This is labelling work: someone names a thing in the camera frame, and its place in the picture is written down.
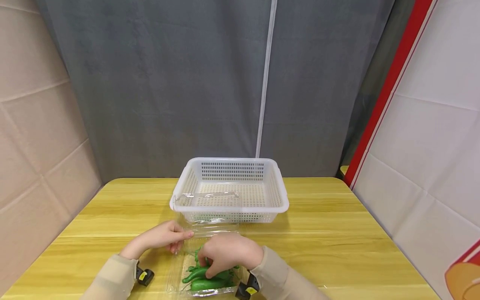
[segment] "right hand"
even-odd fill
[[[198,252],[202,267],[206,266],[205,258],[211,263],[205,277],[212,278],[236,265],[254,269],[262,262],[264,250],[253,240],[238,233],[221,233],[213,236]]]

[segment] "sleeve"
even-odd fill
[[[313,283],[292,269],[273,250],[264,246],[262,263],[250,271],[268,300],[328,300]]]
[[[80,300],[125,300],[135,284],[138,261],[113,255],[103,265]]]

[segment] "curtain fold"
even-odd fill
[[[393,0],[278,2],[261,157],[287,177],[334,176]]]

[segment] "tiled wall panel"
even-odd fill
[[[34,0],[0,0],[0,295],[100,178],[70,79]]]

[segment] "wooden table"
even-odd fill
[[[360,201],[335,178],[285,178],[290,209],[242,233],[268,245],[333,300],[438,299]],[[104,262],[134,236],[175,218],[168,201],[177,179],[108,183],[53,241],[3,299],[78,299]],[[168,299],[171,256],[146,252],[155,271],[130,299]],[[253,299],[263,299],[261,295]]]

